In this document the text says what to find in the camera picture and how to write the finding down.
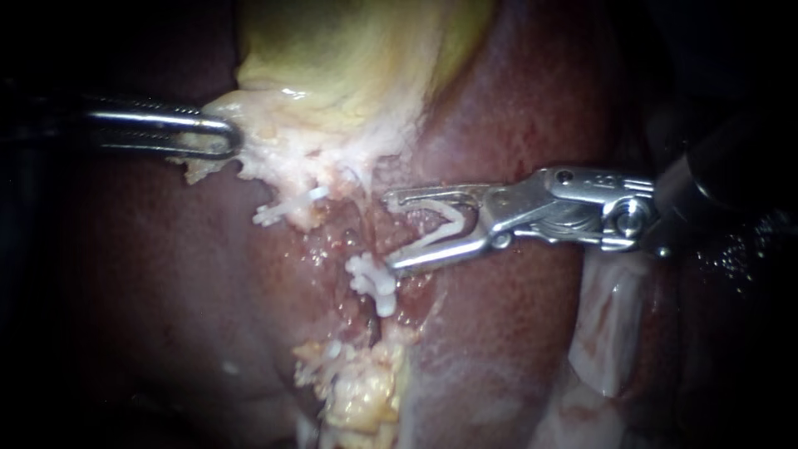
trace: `metal instrument jaw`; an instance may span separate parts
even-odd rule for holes
[[[227,160],[242,145],[240,129],[233,123],[150,98],[38,91],[2,80],[0,99],[11,114],[3,116],[0,149]]]
[[[424,247],[406,247],[386,257],[387,267],[406,277],[505,249],[514,238],[551,244],[595,244],[608,252],[636,248],[655,216],[653,182],[610,170],[548,167],[513,185],[466,184],[394,190],[383,202],[407,205],[437,200],[477,212],[466,236]]]

